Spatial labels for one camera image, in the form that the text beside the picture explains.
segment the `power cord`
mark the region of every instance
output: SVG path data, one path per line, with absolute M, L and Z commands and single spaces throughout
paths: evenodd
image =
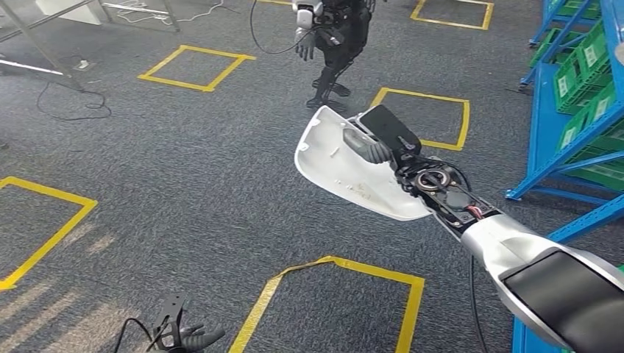
M 147 338 L 150 341 L 152 340 L 152 335 L 149 334 L 148 329 L 145 327 L 145 325 L 143 325 L 142 322 L 140 322 L 137 318 L 127 318 L 126 321 L 124 321 L 124 325 L 121 327 L 121 331 L 119 333 L 119 336 L 117 337 L 117 343 L 115 344 L 113 353 L 119 352 L 119 347 L 121 346 L 121 340 L 124 338 L 124 333 L 126 332 L 126 328 L 129 322 L 135 322 L 143 330 Z
M 216 9 L 217 7 L 223 7 L 226 10 L 232 11 L 234 13 L 239 13 L 238 11 L 232 10 L 228 7 L 224 6 L 224 1 L 225 0 L 221 0 L 220 3 L 212 6 L 207 13 L 200 13 L 198 15 L 195 15 L 191 18 L 182 18 L 177 20 L 178 22 L 191 22 L 191 21 L 195 21 L 195 19 L 202 17 L 202 16 L 208 16 L 210 15 L 214 9 Z M 140 8 L 144 8 L 147 7 L 147 4 L 142 2 L 141 0 L 128 0 L 128 1 L 124 1 L 122 3 L 120 3 L 120 5 L 124 5 L 124 6 L 131 6 L 131 7 L 140 7 Z M 129 15 L 131 13 L 134 13 L 135 11 L 132 10 L 119 10 L 117 11 L 116 16 L 119 18 L 123 18 L 124 20 L 126 20 L 128 23 L 130 24 L 136 24 L 137 22 L 141 22 L 141 21 L 145 21 L 145 20 L 152 20 L 152 19 L 157 19 L 160 20 L 160 22 L 162 22 L 164 25 L 166 26 L 171 26 L 173 24 L 173 22 L 169 21 L 169 17 L 168 16 L 164 16 L 164 15 L 155 15 L 155 14 L 151 14 L 148 17 L 143 17 L 143 18 L 139 18 L 136 20 L 131 20 L 128 17 L 126 17 L 126 15 Z
M 472 186 L 470 185 L 468 178 L 466 178 L 466 174 L 456 165 L 449 163 L 447 161 L 443 161 L 443 160 L 433 160 L 430 158 L 425 158 L 425 160 L 432 162 L 432 163 L 438 163 L 440 165 L 447 165 L 453 168 L 457 172 L 457 174 L 459 174 L 459 176 L 463 179 L 464 184 L 466 185 L 466 189 L 468 191 L 472 191 Z M 472 317 L 474 318 L 474 321 L 475 321 L 475 330 L 477 332 L 477 339 L 479 340 L 479 346 L 481 346 L 481 351 L 483 353 L 489 353 L 487 349 L 486 341 L 483 337 L 483 330 L 481 329 L 481 322 L 479 321 L 479 313 L 477 311 L 477 298 L 475 295 L 475 257 L 472 255 L 470 255 L 469 285 L 470 285 L 470 307 L 472 308 Z
M 255 46 L 258 47 L 258 49 L 260 49 L 261 51 L 270 54 L 270 55 L 279 55 L 282 53 L 286 53 L 287 51 L 293 49 L 295 46 L 297 46 L 299 43 L 301 43 L 302 40 L 304 40 L 304 38 L 306 38 L 307 36 L 309 36 L 312 33 L 315 33 L 316 30 L 313 29 L 311 31 L 309 31 L 308 33 L 306 33 L 305 35 L 303 35 L 303 37 L 301 37 L 301 39 L 299 39 L 295 44 L 293 44 L 290 48 L 281 50 L 281 51 L 267 51 L 265 50 L 259 43 L 258 43 L 258 39 L 255 37 L 255 33 L 254 33 L 254 29 L 253 29 L 253 12 L 255 9 L 255 5 L 258 3 L 258 0 L 254 0 L 253 4 L 252 4 L 252 10 L 249 13 L 249 29 L 251 30 L 252 33 L 252 38 L 254 40 Z
M 479 313 L 477 311 L 477 299 L 475 296 L 475 257 L 470 255 L 470 306 L 472 307 L 472 317 L 475 318 L 475 329 L 477 330 L 477 338 L 481 345 L 481 351 L 488 353 L 486 346 L 486 340 L 483 338 L 483 330 L 481 329 L 481 323 L 479 322 Z
M 64 88 L 69 88 L 70 90 L 75 90 L 76 92 L 80 92 L 82 94 L 91 94 L 91 95 L 100 97 L 102 99 L 101 103 L 88 103 L 88 104 L 85 104 L 85 108 L 91 109 L 91 110 L 105 109 L 106 113 L 103 116 L 84 116 L 84 117 L 80 117 L 80 118 L 63 118 L 63 117 L 60 117 L 58 115 L 55 115 L 55 114 L 52 114 L 50 112 L 45 111 L 41 107 L 41 98 L 47 92 L 47 90 L 50 88 L 50 85 L 52 83 L 56 83 L 59 86 L 63 86 Z M 45 88 L 41 91 L 41 93 L 39 93 L 39 96 L 37 97 L 37 104 L 36 105 L 37 105 L 37 109 L 41 113 L 43 113 L 43 114 L 45 114 L 45 115 L 47 115 L 47 116 L 49 116 L 51 118 L 60 120 L 60 121 L 78 121 L 78 120 L 91 120 L 91 119 L 105 119 L 105 118 L 109 118 L 113 114 L 113 111 L 106 105 L 106 96 L 105 95 L 103 95 L 101 93 L 93 92 L 93 91 L 90 91 L 90 90 L 77 90 L 76 88 L 69 87 L 69 86 L 64 85 L 62 83 L 50 82 L 50 81 L 48 81 L 46 83 Z
M 158 341 L 158 338 L 160 338 L 160 336 L 163 335 L 163 332 L 165 332 L 165 329 L 167 328 L 167 326 L 169 326 L 169 321 L 167 321 L 166 323 L 163 323 L 163 327 L 160 329 L 160 331 L 158 331 L 156 336 L 154 336 L 153 340 L 150 339 L 151 342 L 149 342 L 149 346 L 147 346 L 147 349 L 145 350 L 145 352 L 149 352 L 149 350 L 152 349 L 152 347 Z

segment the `white robotic hand cover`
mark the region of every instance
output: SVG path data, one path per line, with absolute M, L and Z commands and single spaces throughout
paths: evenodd
M 372 164 L 357 155 L 343 141 L 344 129 L 353 129 L 374 143 L 338 113 L 321 107 L 305 128 L 294 155 L 301 175 L 349 202 L 398 221 L 430 215 L 421 199 L 401 190 L 388 162 Z

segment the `blue metal shelf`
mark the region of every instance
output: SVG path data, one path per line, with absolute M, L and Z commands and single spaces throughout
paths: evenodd
M 560 16 L 560 15 L 554 15 L 554 16 L 550 16 L 550 11 L 548 11 L 548 0 L 544 0 L 544 6 L 542 8 L 542 25 L 550 25 L 549 22 L 549 18 L 552 18 L 552 21 L 555 22 L 568 22 L 571 17 L 569 16 Z M 587 18 L 581 18 L 580 20 L 578 20 L 579 24 L 586 24 L 588 26 L 592 26 L 593 24 L 596 23 L 596 20 L 589 20 Z
M 600 0 L 600 9 L 602 12 L 603 25 L 605 28 L 606 43 L 611 59 L 611 69 L 613 72 L 615 89 L 617 91 L 617 100 L 603 115 L 602 118 L 587 126 L 571 143 L 565 146 L 561 151 L 557 151 L 559 137 L 565 124 L 571 118 L 570 115 L 560 114 L 556 111 L 553 76 L 557 70 L 557 65 L 547 64 L 548 60 L 556 53 L 563 38 L 570 32 L 576 24 L 587 24 L 581 18 L 581 13 L 589 6 L 589 0 L 584 0 L 581 8 L 571 18 L 559 18 L 561 16 L 554 15 L 557 13 L 563 1 L 560 1 L 553 9 L 552 13 L 547 13 L 547 2 L 545 3 L 544 21 L 536 37 L 531 41 L 538 40 L 544 31 L 553 21 L 565 21 L 566 25 L 559 33 L 558 37 L 550 45 L 548 51 L 542 56 L 540 63 L 535 65 L 533 69 L 521 81 L 521 85 L 527 85 L 530 82 L 535 84 L 533 111 L 531 117 L 531 141 L 529 143 L 527 175 L 524 180 L 516 186 L 515 189 L 508 190 L 506 197 L 508 199 L 520 200 L 524 193 L 532 190 L 550 195 L 557 195 L 576 199 L 584 202 L 598 204 L 593 211 L 583 215 L 569 224 L 557 229 L 548 237 L 558 242 L 570 241 L 579 235 L 590 230 L 600 227 L 614 219 L 624 216 L 624 193 L 614 191 L 619 196 L 612 200 L 604 200 L 579 193 L 573 193 L 556 188 L 546 188 L 538 186 L 542 180 L 560 179 L 565 182 L 595 188 L 598 190 L 609 190 L 602 185 L 582 180 L 579 178 L 567 176 L 563 174 L 576 168 L 583 168 L 588 165 L 603 163 L 606 160 L 614 160 L 624 158 L 624 151 L 618 151 L 605 156 L 592 158 L 583 162 L 566 164 L 571 156 L 587 146 L 598 135 L 608 129 L 611 125 L 618 122 L 624 116 L 624 65 L 620 64 L 614 55 L 614 50 L 618 44 L 624 42 L 624 0 Z M 513 353 L 561 353 L 560 348 L 550 346 L 540 340 L 517 318 L 514 319 L 514 341 L 512 346 Z
M 550 25 L 553 22 L 568 23 L 572 21 L 572 17 L 556 15 L 556 13 L 558 13 L 561 7 L 563 7 L 563 5 L 565 4 L 565 1 L 566 0 L 559 0 L 559 3 L 557 3 L 552 10 L 548 9 L 548 0 L 542 1 L 542 25 L 540 26 L 539 31 L 537 31 L 535 36 L 529 40 L 529 44 L 533 46 L 539 43 L 539 39 L 550 28 Z M 578 19 L 574 20 L 574 22 L 576 22 L 577 24 L 593 26 L 596 23 L 596 20 L 589 20 L 587 18 L 579 17 Z
M 558 113 L 555 106 L 553 80 L 558 69 L 556 64 L 536 65 L 527 174 L 533 173 L 555 155 L 561 133 L 572 118 L 571 115 Z

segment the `circular joint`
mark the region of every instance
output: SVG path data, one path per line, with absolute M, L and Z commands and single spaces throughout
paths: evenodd
M 438 183 L 442 186 L 447 186 L 450 184 L 450 175 L 447 171 L 443 171 L 441 169 L 428 169 L 425 171 L 421 171 L 416 175 L 416 179 L 414 183 L 416 187 L 423 191 L 436 191 L 438 190 L 438 185 L 432 183 L 429 178 L 435 178 Z

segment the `metal table leg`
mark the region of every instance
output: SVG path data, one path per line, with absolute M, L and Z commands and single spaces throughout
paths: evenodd
M 39 50 L 39 52 L 52 64 L 58 71 L 63 73 L 63 76 L 67 77 L 71 83 L 78 88 L 79 90 L 84 90 L 80 83 L 72 77 L 71 72 L 63 66 L 63 64 L 58 61 L 58 59 L 50 54 L 47 50 L 45 50 L 44 45 L 35 37 L 30 28 L 11 10 L 11 8 L 7 5 L 4 0 L 0 0 L 0 8 L 3 9 L 4 13 L 9 16 L 11 21 L 15 23 L 15 25 L 22 31 L 24 35 L 32 42 L 35 47 Z
M 108 21 L 108 23 L 111 24 L 113 22 L 113 18 L 110 17 L 110 13 L 108 12 L 108 9 L 106 8 L 106 6 L 102 4 L 102 0 L 97 0 L 97 4 L 100 6 L 102 11 L 104 11 L 104 14 L 106 15 L 106 20 Z
M 169 2 L 169 0 L 163 0 L 163 4 L 165 4 L 165 8 L 167 9 L 167 12 L 169 13 L 169 18 L 171 19 L 171 23 L 174 25 L 176 32 L 179 32 L 180 24 L 177 22 L 177 19 L 175 18 L 174 9 L 173 7 L 171 7 L 171 2 Z

